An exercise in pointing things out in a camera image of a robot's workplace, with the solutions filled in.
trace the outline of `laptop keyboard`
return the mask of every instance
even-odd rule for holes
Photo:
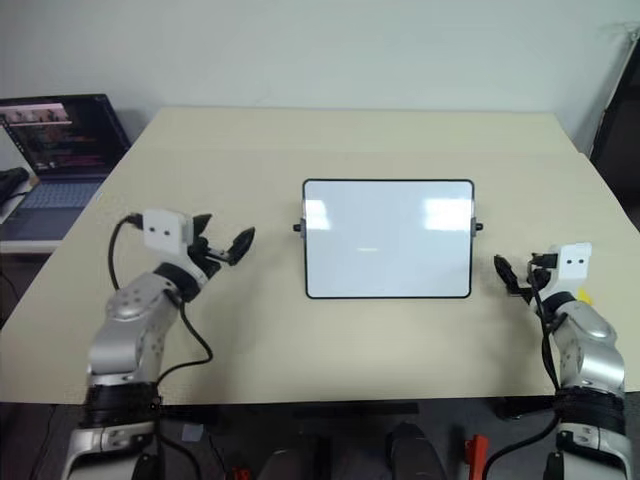
[[[20,208],[82,208],[99,183],[45,183],[35,188],[20,204]]]

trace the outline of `white board surface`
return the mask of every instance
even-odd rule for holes
[[[307,180],[311,298],[466,297],[470,180]]]

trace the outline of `beige tabletop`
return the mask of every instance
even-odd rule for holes
[[[291,231],[309,177],[469,178],[485,224],[467,299],[310,300]],[[42,269],[0,337],[4,401],[81,403],[87,352],[111,292],[107,243],[148,207],[214,219],[219,247],[250,225],[251,251],[187,307],[215,360],[167,378],[167,403],[292,402],[550,393],[540,332],[508,297],[495,253],[590,241],[587,291],[617,329],[640,387],[640,235],[589,161],[545,114],[167,108]],[[116,249],[121,283],[156,266],[140,232]],[[179,322],[164,366],[201,358]]]

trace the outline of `laptop screen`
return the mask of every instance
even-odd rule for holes
[[[108,174],[131,146],[102,94],[3,99],[0,123],[39,177]]]

